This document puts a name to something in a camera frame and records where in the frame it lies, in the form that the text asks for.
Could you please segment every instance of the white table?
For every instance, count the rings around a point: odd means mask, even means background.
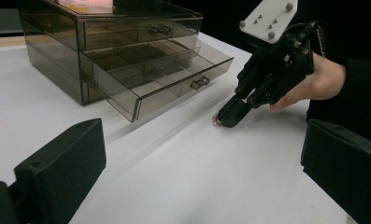
[[[208,35],[235,59],[194,96],[135,123],[108,102],[82,106],[38,72],[24,45],[0,47],[0,180],[54,137],[101,118],[107,168],[70,223],[340,224],[347,214],[300,164],[308,101],[252,110],[233,129],[211,118],[232,97],[250,54]]]

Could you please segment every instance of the smoked plastic drawer organizer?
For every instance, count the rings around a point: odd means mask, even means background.
[[[224,74],[233,58],[197,38],[200,13],[155,0],[18,0],[30,61],[81,105],[130,121]]]

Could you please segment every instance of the open drawer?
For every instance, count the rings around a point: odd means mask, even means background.
[[[194,36],[83,52],[83,72],[130,121],[204,88],[230,58]]]

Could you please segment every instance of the human hand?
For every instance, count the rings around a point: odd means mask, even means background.
[[[313,54],[313,60],[314,73],[308,75],[277,103],[271,105],[272,111],[278,111],[306,99],[328,100],[340,93],[346,79],[346,67],[316,53]]]

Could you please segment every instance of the black background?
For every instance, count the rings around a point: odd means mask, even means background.
[[[203,14],[201,32],[252,52],[248,36],[238,24],[261,0],[171,0],[172,4]],[[16,7],[16,0],[1,0],[0,7]],[[294,23],[327,22],[326,35],[334,58],[371,59],[371,0],[299,0]]]

